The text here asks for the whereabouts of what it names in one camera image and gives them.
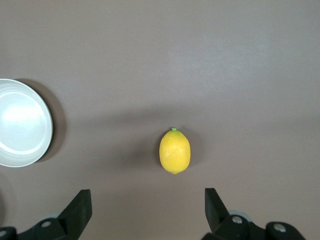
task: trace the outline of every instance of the metal bolt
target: metal bolt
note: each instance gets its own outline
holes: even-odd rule
[[[239,216],[233,216],[232,221],[236,224],[242,224],[242,218]]]
[[[0,231],[0,238],[3,237],[4,235],[7,234],[7,231],[6,230],[2,230]]]
[[[45,221],[44,223],[41,224],[41,227],[46,228],[49,227],[51,225],[50,221]]]
[[[274,229],[281,232],[281,233],[285,233],[286,232],[286,228],[285,226],[283,226],[280,223],[276,223],[275,225],[273,225]]]

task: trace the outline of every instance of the white plate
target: white plate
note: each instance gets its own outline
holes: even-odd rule
[[[51,114],[29,86],[0,79],[0,165],[24,167],[47,151],[53,134]]]

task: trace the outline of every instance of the plate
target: plate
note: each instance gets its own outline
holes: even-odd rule
[[[38,161],[52,134],[44,100],[22,82],[0,79],[0,165],[17,168]]]

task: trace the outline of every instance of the dish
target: dish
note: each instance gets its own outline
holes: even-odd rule
[[[31,87],[0,79],[0,165],[24,167],[48,150],[53,121],[44,100]]]

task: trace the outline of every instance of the yellow lemon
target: yellow lemon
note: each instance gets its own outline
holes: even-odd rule
[[[172,174],[181,173],[190,163],[190,143],[182,132],[172,128],[161,140],[159,156],[165,170]]]

